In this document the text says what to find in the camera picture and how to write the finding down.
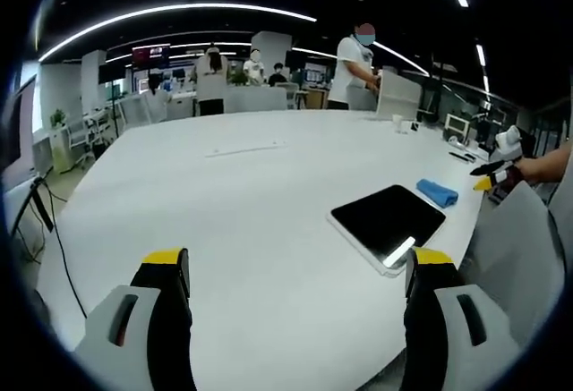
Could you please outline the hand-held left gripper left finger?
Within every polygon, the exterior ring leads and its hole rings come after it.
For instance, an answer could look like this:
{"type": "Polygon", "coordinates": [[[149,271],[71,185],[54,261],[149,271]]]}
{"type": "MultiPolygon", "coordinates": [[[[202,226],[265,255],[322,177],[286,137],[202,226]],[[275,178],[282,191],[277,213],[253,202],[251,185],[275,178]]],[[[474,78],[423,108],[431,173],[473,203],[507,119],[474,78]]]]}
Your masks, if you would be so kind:
{"type": "Polygon", "coordinates": [[[154,251],[85,320],[73,354],[105,390],[194,390],[186,248],[154,251]]]}

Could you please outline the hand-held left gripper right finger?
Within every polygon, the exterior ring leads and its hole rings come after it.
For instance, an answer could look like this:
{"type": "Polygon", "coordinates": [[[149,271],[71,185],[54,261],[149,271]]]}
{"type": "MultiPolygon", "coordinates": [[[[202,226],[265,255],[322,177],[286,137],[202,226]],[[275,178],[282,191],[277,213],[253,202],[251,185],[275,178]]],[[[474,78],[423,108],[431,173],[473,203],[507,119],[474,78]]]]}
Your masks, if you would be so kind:
{"type": "Polygon", "coordinates": [[[506,313],[445,253],[409,250],[405,293],[404,390],[487,390],[517,358],[506,313]]]}

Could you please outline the person's right hand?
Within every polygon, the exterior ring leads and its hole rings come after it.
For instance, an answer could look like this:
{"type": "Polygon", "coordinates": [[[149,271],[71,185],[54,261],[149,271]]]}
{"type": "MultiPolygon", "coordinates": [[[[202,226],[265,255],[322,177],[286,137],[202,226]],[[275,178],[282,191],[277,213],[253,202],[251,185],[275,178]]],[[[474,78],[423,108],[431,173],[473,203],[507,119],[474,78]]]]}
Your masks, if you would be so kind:
{"type": "Polygon", "coordinates": [[[515,163],[515,167],[521,173],[524,181],[528,183],[539,183],[541,176],[539,175],[540,163],[536,158],[523,157],[515,163]]]}

